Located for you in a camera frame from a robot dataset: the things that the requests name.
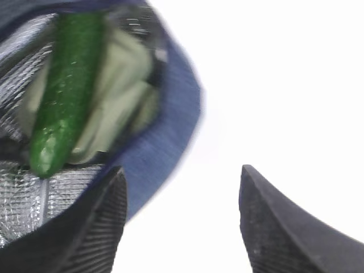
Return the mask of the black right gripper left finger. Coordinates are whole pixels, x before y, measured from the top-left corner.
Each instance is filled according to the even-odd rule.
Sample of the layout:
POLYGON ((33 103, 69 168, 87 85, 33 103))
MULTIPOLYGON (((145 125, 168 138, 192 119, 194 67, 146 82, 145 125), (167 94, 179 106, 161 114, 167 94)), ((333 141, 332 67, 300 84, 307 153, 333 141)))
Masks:
POLYGON ((120 167, 66 211, 1 249, 1 272, 111 272, 127 216, 120 167))

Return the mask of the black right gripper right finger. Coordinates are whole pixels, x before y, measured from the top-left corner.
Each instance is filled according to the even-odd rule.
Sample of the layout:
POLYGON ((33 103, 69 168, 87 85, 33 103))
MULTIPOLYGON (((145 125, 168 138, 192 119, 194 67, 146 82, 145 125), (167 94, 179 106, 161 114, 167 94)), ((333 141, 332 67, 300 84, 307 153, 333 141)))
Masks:
POLYGON ((240 230, 253 272, 363 272, 363 243, 296 205, 242 166, 240 230))

